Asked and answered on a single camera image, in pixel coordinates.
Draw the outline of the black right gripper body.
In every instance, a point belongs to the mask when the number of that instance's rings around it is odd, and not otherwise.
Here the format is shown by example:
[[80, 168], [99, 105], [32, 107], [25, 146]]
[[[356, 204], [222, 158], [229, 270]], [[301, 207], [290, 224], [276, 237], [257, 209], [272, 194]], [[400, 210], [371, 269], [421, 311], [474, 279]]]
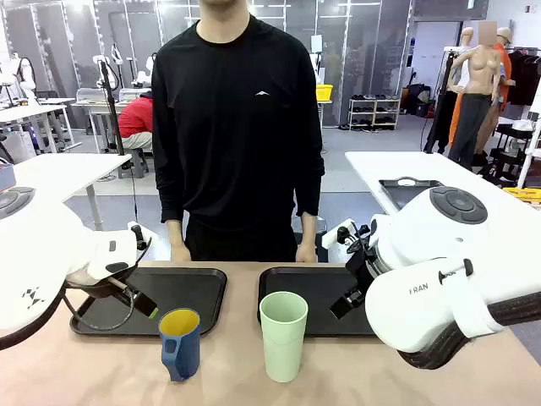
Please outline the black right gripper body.
[[379, 275], [374, 263], [377, 259], [373, 248], [349, 247], [347, 253], [351, 255], [346, 263], [346, 269], [355, 277], [355, 285], [346, 293], [346, 297], [364, 296], [374, 279]]

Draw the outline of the person's left hand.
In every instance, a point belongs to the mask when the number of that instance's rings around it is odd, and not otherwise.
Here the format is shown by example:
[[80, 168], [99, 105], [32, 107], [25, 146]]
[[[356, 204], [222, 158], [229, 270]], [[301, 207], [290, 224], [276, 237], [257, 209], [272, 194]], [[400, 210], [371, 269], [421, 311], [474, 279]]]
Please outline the person's left hand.
[[317, 263], [316, 246], [314, 243], [301, 242], [296, 251], [295, 261], [298, 263]]

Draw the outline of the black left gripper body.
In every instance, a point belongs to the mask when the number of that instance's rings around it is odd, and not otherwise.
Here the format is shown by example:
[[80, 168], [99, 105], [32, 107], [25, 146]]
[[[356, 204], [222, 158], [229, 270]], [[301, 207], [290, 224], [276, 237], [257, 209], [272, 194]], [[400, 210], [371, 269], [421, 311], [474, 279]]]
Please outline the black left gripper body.
[[103, 299], [112, 296], [122, 303], [129, 305], [130, 300], [136, 300], [139, 293], [139, 290], [128, 282], [128, 278], [137, 268], [138, 265], [124, 268], [109, 277], [101, 279], [94, 285], [83, 285], [66, 280], [65, 288], [82, 290], [94, 299]]

